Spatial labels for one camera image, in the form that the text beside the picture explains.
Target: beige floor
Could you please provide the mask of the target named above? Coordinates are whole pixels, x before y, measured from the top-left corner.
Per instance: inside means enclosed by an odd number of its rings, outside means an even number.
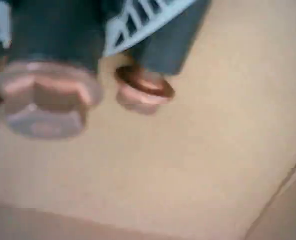
[[[0,202],[147,233],[239,240],[296,162],[296,0],[214,0],[177,98],[156,117],[104,103],[78,139],[0,126]]]

